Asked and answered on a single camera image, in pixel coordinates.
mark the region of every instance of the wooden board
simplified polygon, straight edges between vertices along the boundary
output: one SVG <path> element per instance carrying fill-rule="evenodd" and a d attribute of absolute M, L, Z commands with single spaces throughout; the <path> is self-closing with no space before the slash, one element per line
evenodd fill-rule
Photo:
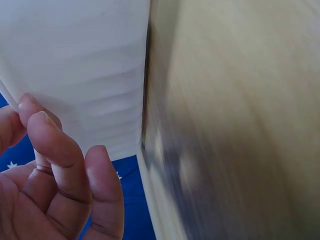
<path fill-rule="evenodd" d="M 153 0 L 158 239 L 320 239 L 320 1 Z"/>

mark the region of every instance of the skin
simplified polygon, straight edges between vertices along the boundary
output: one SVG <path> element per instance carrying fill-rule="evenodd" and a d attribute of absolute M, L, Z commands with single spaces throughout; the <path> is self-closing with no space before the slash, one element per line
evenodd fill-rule
<path fill-rule="evenodd" d="M 36 159 L 0 174 L 0 239 L 77 239 L 90 213 L 85 240 L 122 239 L 123 193 L 106 148 L 94 146 L 84 158 L 59 119 L 30 94 L 19 113 L 0 109 L 0 155 L 26 133 Z"/>

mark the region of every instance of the finger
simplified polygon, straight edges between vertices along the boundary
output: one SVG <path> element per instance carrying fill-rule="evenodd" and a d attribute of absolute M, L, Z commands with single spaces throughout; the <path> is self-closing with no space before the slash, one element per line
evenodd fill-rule
<path fill-rule="evenodd" d="M 26 165 L 17 166 L 3 171 L 1 174 L 5 175 L 18 187 L 19 190 L 21 190 L 35 168 L 36 161 L 31 161 Z"/>
<path fill-rule="evenodd" d="M 40 111 L 45 111 L 54 123 L 62 130 L 62 124 L 59 118 L 50 112 L 48 109 L 44 108 L 40 102 L 32 96 L 30 93 L 25 93 L 19 102 L 19 116 L 22 124 L 27 127 L 29 118 Z"/>
<path fill-rule="evenodd" d="M 10 107 L 0 108 L 0 155 L 26 135 L 19 115 Z"/>
<path fill-rule="evenodd" d="M 92 225 L 85 240 L 121 240 L 124 234 L 124 198 L 118 175 L 104 146 L 89 149 L 86 174 L 93 196 Z"/>
<path fill-rule="evenodd" d="M 36 151 L 52 164 L 58 187 L 46 215 L 67 239 L 74 239 L 89 217 L 92 201 L 82 151 L 44 111 L 30 117 L 27 131 Z"/>
<path fill-rule="evenodd" d="M 55 116 L 52 112 L 45 109 L 39 101 L 33 97 L 30 93 L 25 93 L 22 98 L 20 99 L 19 105 L 19 117 L 22 122 L 22 124 L 27 127 L 29 118 L 40 111 L 45 111 L 51 119 L 54 121 L 54 123 L 62 130 L 62 124 L 61 121 L 57 116 Z M 48 169 L 51 171 L 51 164 L 46 160 L 45 157 L 43 157 L 41 154 L 39 154 L 37 151 L 34 152 L 35 154 L 35 160 L 37 163 L 37 168 L 42 171 Z"/>
<path fill-rule="evenodd" d="M 20 192 L 27 196 L 43 213 L 46 213 L 58 192 L 58 187 L 52 171 L 50 174 L 49 171 L 35 168 Z"/>

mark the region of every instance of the fingernail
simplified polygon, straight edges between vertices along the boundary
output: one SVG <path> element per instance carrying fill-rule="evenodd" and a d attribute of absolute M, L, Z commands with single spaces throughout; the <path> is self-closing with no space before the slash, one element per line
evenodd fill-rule
<path fill-rule="evenodd" d="M 108 149 L 107 149 L 107 147 L 105 146 L 105 145 L 100 145 L 100 147 L 102 148 L 102 149 L 104 149 L 105 150 L 105 153 L 106 153 L 106 157 L 107 157 L 107 159 L 109 159 L 110 160 L 110 157 L 109 157 L 109 152 L 108 152 Z"/>
<path fill-rule="evenodd" d="M 52 120 L 52 118 L 45 111 L 40 111 L 39 114 L 42 114 L 42 116 L 45 118 L 46 124 L 50 125 L 55 129 L 59 129 L 55 122 Z"/>
<path fill-rule="evenodd" d="M 101 148 L 102 150 L 104 150 L 107 156 L 109 157 L 108 149 L 105 145 L 96 145 L 95 147 Z"/>
<path fill-rule="evenodd" d="M 26 93 L 25 95 L 30 99 L 30 101 L 33 104 L 41 106 L 40 102 L 33 95 L 31 95 L 30 93 Z"/>

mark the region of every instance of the blue fabric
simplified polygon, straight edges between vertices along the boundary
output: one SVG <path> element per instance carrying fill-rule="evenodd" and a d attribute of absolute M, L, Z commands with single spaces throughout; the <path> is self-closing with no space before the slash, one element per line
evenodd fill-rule
<path fill-rule="evenodd" d="M 0 107 L 5 105 L 7 103 L 0 94 Z M 10 165 L 24 165 L 34 159 L 32 145 L 26 136 L 18 145 L 8 149 L 5 154 L 0 156 L 0 172 L 7 170 Z M 156 236 L 150 219 L 137 157 L 132 156 L 114 161 L 113 166 L 118 173 L 124 195 L 123 239 L 155 240 Z M 90 224 L 91 219 L 88 220 L 79 239 L 83 237 Z"/>

